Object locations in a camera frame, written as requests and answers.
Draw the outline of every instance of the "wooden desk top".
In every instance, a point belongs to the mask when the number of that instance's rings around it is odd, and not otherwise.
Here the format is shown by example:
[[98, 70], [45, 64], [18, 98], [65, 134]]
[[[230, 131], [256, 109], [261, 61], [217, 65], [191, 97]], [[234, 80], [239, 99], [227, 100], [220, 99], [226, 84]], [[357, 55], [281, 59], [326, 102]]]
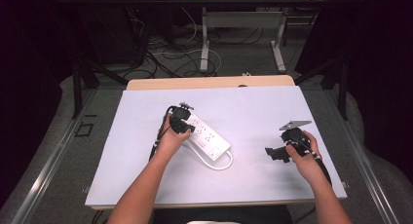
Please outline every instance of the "wooden desk top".
[[131, 80], [127, 90], [235, 88], [239, 86], [295, 86], [288, 75], [230, 76]]

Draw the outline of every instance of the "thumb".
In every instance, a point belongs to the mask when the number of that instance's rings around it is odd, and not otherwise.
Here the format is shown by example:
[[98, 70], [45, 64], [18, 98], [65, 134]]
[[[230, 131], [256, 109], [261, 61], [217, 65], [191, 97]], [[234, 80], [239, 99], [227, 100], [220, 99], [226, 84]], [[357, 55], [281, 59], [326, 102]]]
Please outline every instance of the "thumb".
[[297, 150], [295, 150], [295, 148], [291, 144], [286, 145], [285, 150], [288, 153], [289, 157], [291, 157], [295, 162], [301, 159], [301, 156], [297, 153]]

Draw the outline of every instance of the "background desk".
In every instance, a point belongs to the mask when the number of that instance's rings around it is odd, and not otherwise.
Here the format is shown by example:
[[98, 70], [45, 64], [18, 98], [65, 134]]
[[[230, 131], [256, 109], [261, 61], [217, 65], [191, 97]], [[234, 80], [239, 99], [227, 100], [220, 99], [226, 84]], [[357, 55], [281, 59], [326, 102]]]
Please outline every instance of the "background desk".
[[280, 12], [207, 12], [203, 8], [203, 52], [201, 60], [201, 71], [207, 71], [207, 58], [209, 50], [209, 40], [207, 39], [207, 29], [209, 27], [271, 27], [276, 28], [276, 40], [271, 42], [271, 46], [276, 60], [277, 69], [280, 73], [285, 73], [285, 66], [282, 60], [280, 44], [287, 18], [287, 8]]
[[[147, 90], [146, 86], [146, 90], [124, 91], [86, 205], [103, 209], [119, 201], [145, 167], [166, 109], [181, 101], [193, 105], [194, 113], [232, 144], [234, 162], [226, 170], [215, 171], [207, 168], [191, 149], [181, 147], [167, 167], [155, 207], [287, 204], [312, 200], [312, 190], [295, 164], [273, 162], [264, 149], [284, 146], [279, 127], [290, 120], [313, 121], [303, 130], [312, 132], [319, 140], [334, 191], [339, 198], [346, 198], [300, 88], [272, 86], [272, 79], [276, 85], [277, 81], [287, 84], [291, 78], [167, 79], [157, 90]], [[166, 90], [168, 81], [175, 83], [170, 87], [180, 83], [184, 88], [185, 84], [191, 84], [190, 89]], [[209, 83], [209, 89], [205, 89], [203, 81]], [[131, 82], [131, 87], [137, 87], [139, 82]], [[228, 88], [254, 83], [261, 87]], [[211, 89], [222, 86], [226, 88]], [[223, 156], [215, 166], [223, 166], [227, 160]]]

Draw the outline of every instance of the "power outlet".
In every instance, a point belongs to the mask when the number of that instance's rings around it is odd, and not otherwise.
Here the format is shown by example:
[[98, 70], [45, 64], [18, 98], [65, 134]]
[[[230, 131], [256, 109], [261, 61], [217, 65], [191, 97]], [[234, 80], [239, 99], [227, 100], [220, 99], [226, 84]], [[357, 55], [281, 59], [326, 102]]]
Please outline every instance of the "power outlet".
[[228, 143], [227, 140], [222, 138], [221, 135], [210, 128], [195, 114], [191, 113], [186, 123], [195, 127], [188, 141], [201, 149], [213, 161], [218, 159], [231, 147], [231, 144]]

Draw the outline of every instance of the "person's right hand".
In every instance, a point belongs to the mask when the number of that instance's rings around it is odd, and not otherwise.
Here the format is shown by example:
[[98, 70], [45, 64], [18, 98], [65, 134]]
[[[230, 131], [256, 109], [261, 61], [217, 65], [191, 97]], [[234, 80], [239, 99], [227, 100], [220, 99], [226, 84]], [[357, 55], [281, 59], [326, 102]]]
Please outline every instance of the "person's right hand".
[[[316, 152], [319, 156], [319, 147], [317, 145], [317, 140], [307, 131], [303, 131], [304, 135], [306, 135], [310, 139], [310, 147], [311, 149]], [[292, 145], [287, 145], [285, 147], [286, 152], [292, 158], [294, 163], [296, 164], [298, 171], [300, 174], [312, 185], [313, 183], [317, 182], [320, 178], [325, 178], [319, 164], [313, 158], [313, 155], [308, 154], [304, 157], [301, 157], [297, 151], [292, 147]]]

